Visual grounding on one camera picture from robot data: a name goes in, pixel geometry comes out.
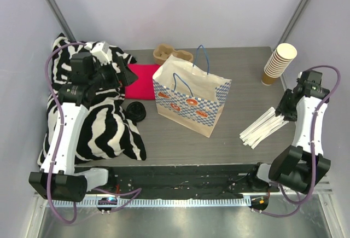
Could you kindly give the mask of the white straws pile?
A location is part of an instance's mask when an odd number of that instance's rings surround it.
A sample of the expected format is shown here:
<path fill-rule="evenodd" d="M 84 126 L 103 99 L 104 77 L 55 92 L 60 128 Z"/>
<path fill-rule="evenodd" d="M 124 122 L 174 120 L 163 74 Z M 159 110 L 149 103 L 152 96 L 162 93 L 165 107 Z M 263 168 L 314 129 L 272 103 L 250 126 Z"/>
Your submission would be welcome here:
<path fill-rule="evenodd" d="M 287 120 L 284 120 L 283 115 L 276 114 L 275 109 L 270 107 L 254 123 L 240 133 L 240 139 L 244 146 L 254 149 L 261 141 L 288 123 Z"/>

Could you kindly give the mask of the checkered paper takeout bag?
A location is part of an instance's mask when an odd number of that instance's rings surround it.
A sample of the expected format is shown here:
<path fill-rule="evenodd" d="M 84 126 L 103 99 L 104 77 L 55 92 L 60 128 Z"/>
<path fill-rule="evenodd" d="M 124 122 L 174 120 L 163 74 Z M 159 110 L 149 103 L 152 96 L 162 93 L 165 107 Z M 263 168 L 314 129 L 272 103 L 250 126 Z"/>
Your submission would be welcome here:
<path fill-rule="evenodd" d="M 207 70 L 193 62 L 171 55 L 153 74 L 157 112 L 206 137 L 216 126 L 230 91 L 231 79 L 210 73 L 210 62 L 203 45 Z"/>

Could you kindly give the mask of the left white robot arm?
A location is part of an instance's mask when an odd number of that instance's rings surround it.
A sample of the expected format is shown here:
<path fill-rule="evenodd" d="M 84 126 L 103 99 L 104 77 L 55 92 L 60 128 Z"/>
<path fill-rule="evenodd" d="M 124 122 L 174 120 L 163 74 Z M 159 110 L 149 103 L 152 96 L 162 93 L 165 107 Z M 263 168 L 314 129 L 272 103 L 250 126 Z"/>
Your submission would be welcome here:
<path fill-rule="evenodd" d="M 85 194 L 98 187 L 109 194 L 116 179 L 107 169 L 74 172 L 78 139 L 91 101 L 100 88 L 131 85 L 137 76 L 124 58 L 116 62 L 97 52 L 74 54 L 70 60 L 68 82 L 61 86 L 57 102 L 57 122 L 48 154 L 38 172 L 31 172 L 29 184 L 44 199 L 81 202 Z"/>

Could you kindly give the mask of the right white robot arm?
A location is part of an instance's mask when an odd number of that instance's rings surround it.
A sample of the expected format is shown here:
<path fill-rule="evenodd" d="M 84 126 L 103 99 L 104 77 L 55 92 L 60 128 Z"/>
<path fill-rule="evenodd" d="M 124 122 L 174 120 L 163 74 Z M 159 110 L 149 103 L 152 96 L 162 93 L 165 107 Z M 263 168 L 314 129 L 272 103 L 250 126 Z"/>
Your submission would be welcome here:
<path fill-rule="evenodd" d="M 275 115 L 295 123 L 293 142 L 271 164 L 259 162 L 254 166 L 247 177 L 252 191 L 277 183 L 308 194 L 329 171 L 331 161 L 323 155 L 321 137 L 330 91 L 321 83 L 322 73 L 307 70 L 299 74 L 294 89 L 284 92 Z"/>

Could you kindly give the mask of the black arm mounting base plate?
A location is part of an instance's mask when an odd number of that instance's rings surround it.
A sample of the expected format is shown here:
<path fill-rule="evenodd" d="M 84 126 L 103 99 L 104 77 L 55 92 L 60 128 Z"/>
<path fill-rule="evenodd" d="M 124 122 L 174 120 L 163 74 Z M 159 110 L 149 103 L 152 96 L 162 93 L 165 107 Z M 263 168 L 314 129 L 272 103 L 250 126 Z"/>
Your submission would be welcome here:
<path fill-rule="evenodd" d="M 139 199 L 230 199 L 244 193 L 277 192 L 253 179 L 255 165 L 177 165 L 109 167 L 101 189 L 127 193 L 141 188 Z"/>

